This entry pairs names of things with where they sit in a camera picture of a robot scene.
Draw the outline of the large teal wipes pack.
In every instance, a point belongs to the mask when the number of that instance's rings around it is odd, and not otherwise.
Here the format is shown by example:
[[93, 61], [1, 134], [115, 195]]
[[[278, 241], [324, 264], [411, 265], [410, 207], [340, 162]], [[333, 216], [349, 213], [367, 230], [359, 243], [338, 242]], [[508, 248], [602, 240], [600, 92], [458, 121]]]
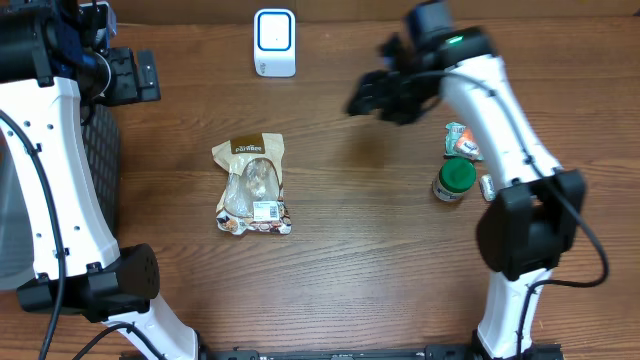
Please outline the large teal wipes pack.
[[470, 161], [484, 160], [479, 146], [467, 126], [461, 123], [451, 122], [448, 123], [445, 128], [447, 129], [444, 144], [445, 157], [461, 157]]

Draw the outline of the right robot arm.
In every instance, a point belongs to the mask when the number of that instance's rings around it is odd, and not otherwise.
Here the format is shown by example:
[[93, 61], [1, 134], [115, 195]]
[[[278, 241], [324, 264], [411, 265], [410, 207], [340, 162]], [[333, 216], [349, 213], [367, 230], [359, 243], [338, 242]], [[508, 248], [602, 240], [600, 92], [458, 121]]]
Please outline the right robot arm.
[[584, 224], [586, 192], [537, 137], [509, 84], [503, 59], [478, 27], [440, 27], [408, 48], [393, 35], [380, 48], [386, 67], [365, 74], [346, 112], [379, 113], [398, 125], [416, 122], [433, 97], [446, 102], [475, 137], [497, 192], [476, 227], [490, 270], [484, 315], [465, 359], [561, 359], [558, 345], [539, 345], [531, 326], [544, 287]]

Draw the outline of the brown snack bag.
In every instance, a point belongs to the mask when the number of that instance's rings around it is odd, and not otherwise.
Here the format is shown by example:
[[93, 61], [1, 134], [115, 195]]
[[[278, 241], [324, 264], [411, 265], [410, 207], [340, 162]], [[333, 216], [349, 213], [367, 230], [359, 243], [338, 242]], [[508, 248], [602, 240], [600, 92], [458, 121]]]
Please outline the brown snack bag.
[[284, 201], [284, 138], [278, 133], [237, 137], [212, 148], [214, 162], [228, 173], [216, 207], [220, 230], [287, 235], [292, 222]]

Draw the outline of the green lid jar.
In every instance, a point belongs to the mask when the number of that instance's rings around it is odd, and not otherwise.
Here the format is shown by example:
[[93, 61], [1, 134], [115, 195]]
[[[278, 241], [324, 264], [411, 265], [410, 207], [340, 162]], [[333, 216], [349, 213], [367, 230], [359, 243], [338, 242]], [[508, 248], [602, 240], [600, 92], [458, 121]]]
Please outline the green lid jar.
[[444, 202], [455, 202], [474, 185], [477, 172], [471, 161], [451, 158], [440, 168], [432, 183], [434, 195]]

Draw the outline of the orange tissue pack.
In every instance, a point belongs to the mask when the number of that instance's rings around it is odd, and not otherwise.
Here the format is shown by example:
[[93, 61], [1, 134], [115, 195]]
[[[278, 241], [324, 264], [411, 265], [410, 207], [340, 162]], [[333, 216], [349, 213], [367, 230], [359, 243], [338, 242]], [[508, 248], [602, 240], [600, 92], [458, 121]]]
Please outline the orange tissue pack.
[[481, 157], [479, 147], [469, 128], [466, 128], [454, 144], [455, 152], [469, 160], [476, 161]]

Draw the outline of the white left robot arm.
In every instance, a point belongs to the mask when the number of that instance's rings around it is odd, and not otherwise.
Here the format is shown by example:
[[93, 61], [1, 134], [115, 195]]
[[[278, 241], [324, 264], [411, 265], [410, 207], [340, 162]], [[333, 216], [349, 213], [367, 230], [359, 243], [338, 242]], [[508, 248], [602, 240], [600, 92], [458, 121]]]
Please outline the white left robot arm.
[[13, 158], [33, 243], [32, 279], [17, 290], [23, 310], [53, 320], [80, 315], [119, 332], [147, 359], [199, 359], [199, 334], [160, 293], [146, 244], [120, 247], [106, 213], [115, 138], [93, 144], [107, 107], [157, 101], [148, 50], [112, 47], [106, 1], [11, 1], [1, 9], [1, 131]]

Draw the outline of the small teal tissue pack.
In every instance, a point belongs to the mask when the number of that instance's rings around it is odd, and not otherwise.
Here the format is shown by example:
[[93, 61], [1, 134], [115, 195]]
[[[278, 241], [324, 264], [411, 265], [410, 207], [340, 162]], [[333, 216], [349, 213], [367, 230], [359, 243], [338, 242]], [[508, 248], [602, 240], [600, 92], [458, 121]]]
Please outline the small teal tissue pack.
[[485, 174], [480, 178], [479, 186], [481, 193], [487, 202], [492, 202], [496, 198], [496, 190], [493, 185], [492, 177], [489, 174]]

